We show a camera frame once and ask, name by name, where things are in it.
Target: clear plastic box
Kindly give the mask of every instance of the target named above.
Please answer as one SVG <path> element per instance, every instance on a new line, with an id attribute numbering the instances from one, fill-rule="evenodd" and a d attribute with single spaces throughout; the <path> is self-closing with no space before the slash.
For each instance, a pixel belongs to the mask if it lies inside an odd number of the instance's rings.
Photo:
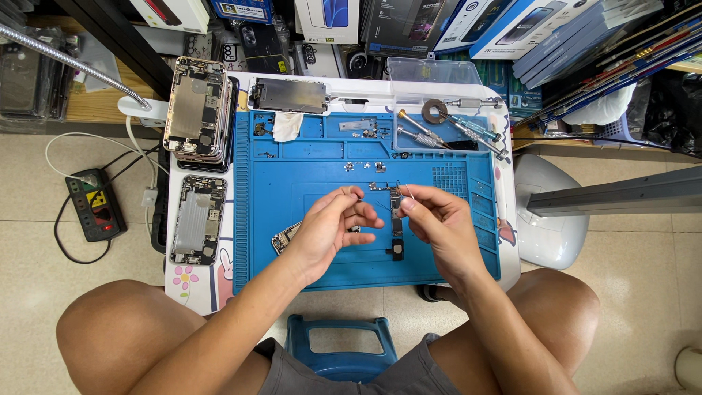
<path id="1" fill-rule="evenodd" d="M 399 134 L 397 131 L 398 124 L 402 125 L 404 130 L 425 135 L 406 119 L 398 118 L 398 112 L 404 110 L 412 119 L 436 133 L 444 141 L 472 140 L 448 121 L 444 120 L 441 124 L 426 122 L 422 118 L 421 111 L 424 104 L 430 99 L 454 101 L 460 98 L 480 98 L 484 101 L 498 101 L 501 104 L 500 108 L 495 108 L 494 106 L 459 108 L 455 105 L 448 105 L 447 110 L 449 114 L 462 116 L 480 126 L 491 127 L 496 134 L 508 132 L 503 125 L 509 117 L 506 103 L 495 91 L 482 85 L 475 65 L 471 62 L 388 58 L 388 71 L 392 95 L 394 96 L 392 106 L 392 142 L 395 150 L 417 153 L 484 154 L 485 152 L 490 152 L 481 143 L 478 143 L 478 151 L 429 148 L 414 141 L 410 136 Z M 438 112 L 435 110 L 432 113 L 438 115 Z M 500 141 L 492 144 L 498 149 L 505 148 L 504 136 L 500 138 Z"/>

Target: gray shorts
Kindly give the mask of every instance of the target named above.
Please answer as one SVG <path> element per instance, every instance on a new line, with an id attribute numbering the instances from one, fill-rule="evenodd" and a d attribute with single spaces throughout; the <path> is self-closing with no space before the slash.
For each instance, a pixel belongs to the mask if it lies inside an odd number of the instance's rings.
<path id="1" fill-rule="evenodd" d="M 439 335 L 428 333 L 409 353 L 368 384 L 335 382 L 315 374 L 312 369 L 288 354 L 269 337 L 254 351 L 270 358 L 270 372 L 259 395 L 380 395 L 443 394 L 461 395 L 444 371 L 434 362 L 427 345 Z"/>

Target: hand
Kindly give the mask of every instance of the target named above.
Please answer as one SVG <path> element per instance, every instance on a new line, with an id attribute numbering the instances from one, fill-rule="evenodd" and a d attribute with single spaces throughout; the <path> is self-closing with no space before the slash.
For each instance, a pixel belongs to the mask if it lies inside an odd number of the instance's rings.
<path id="1" fill-rule="evenodd" d="M 431 243 L 439 274 L 452 287 L 461 287 L 471 276 L 488 274 L 468 202 L 433 186 L 400 186 L 400 191 L 405 198 L 397 215 L 408 216 L 414 234 Z"/>
<path id="2" fill-rule="evenodd" d="M 375 241 L 372 233 L 347 232 L 353 226 L 380 229 L 384 222 L 358 186 L 343 186 L 316 201 L 281 257 L 289 259 L 303 287 L 319 280 L 341 247 Z"/>

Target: person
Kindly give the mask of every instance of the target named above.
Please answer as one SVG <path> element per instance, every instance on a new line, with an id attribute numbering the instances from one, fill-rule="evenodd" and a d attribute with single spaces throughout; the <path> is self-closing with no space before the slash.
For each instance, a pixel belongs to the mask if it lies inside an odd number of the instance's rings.
<path id="1" fill-rule="evenodd" d="M 470 320 L 442 337 L 425 336 L 374 381 L 332 382 L 272 338 L 257 346 L 339 249 L 375 240 L 345 229 L 384 226 L 363 190 L 344 186 L 316 201 L 285 251 L 210 320 L 160 287 L 132 280 L 76 299 L 56 328 L 73 383 L 82 394 L 101 395 L 577 393 L 571 378 L 597 327 L 595 293 L 550 269 L 523 273 L 505 293 L 485 269 L 468 203 L 430 186 L 400 188 L 399 215 L 431 244 L 451 285 L 424 287 L 424 297 L 450 301 Z"/>

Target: blue plastic stool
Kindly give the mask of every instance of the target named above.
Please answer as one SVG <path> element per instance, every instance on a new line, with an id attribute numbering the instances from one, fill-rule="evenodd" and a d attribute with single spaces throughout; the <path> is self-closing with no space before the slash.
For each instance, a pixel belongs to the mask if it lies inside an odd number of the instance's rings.
<path id="1" fill-rule="evenodd" d="M 318 354 L 310 349 L 310 329 L 347 328 L 372 330 L 383 346 L 382 354 L 337 352 Z M 352 320 L 305 321 L 302 316 L 288 317 L 287 350 L 318 375 L 333 381 L 368 383 L 397 361 L 387 318 L 376 318 L 375 323 Z"/>

